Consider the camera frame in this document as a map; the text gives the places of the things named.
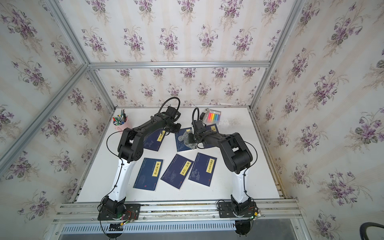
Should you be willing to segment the grey striped cleaning cloth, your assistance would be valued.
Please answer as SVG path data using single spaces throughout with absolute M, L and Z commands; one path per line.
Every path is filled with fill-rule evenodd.
M 188 131 L 184 132 L 180 137 L 178 137 L 178 141 L 181 142 L 183 146 L 185 146 L 188 150 L 194 150 L 197 148 L 197 144 L 193 139 L 193 134 L 190 134 Z

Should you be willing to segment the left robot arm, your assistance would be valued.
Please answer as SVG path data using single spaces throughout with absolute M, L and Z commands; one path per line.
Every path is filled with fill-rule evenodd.
M 125 213 L 126 187 L 133 167 L 144 153 L 144 141 L 152 133 L 163 129 L 169 133 L 178 133 L 181 124 L 176 121 L 181 113 L 172 107 L 166 112 L 158 112 L 150 120 L 135 128 L 126 128 L 118 144 L 119 166 L 111 190 L 102 198 L 101 209 L 120 216 Z

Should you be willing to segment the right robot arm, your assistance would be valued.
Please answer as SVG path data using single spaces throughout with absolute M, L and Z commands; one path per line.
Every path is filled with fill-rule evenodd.
M 233 174 L 233 191 L 231 194 L 232 211 L 241 215 L 242 212 L 252 208 L 252 198 L 247 192 L 247 170 L 251 167 L 253 156 L 239 133 L 231 135 L 220 134 L 207 130 L 204 132 L 192 131 L 187 133 L 187 141 L 194 147 L 202 144 L 220 149 L 227 169 Z

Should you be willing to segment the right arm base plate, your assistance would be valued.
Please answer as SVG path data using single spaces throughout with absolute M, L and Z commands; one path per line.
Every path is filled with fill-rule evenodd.
M 216 207 L 219 211 L 220 218 L 252 218 L 257 217 L 259 214 L 259 208 L 256 203 L 251 200 L 240 204 L 219 200 Z

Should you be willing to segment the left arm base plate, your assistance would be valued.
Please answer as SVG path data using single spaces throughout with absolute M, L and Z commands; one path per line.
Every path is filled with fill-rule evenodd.
M 137 220 L 141 206 L 141 204 L 124 204 L 117 206 L 117 208 L 112 208 L 102 205 L 99 210 L 98 221 Z

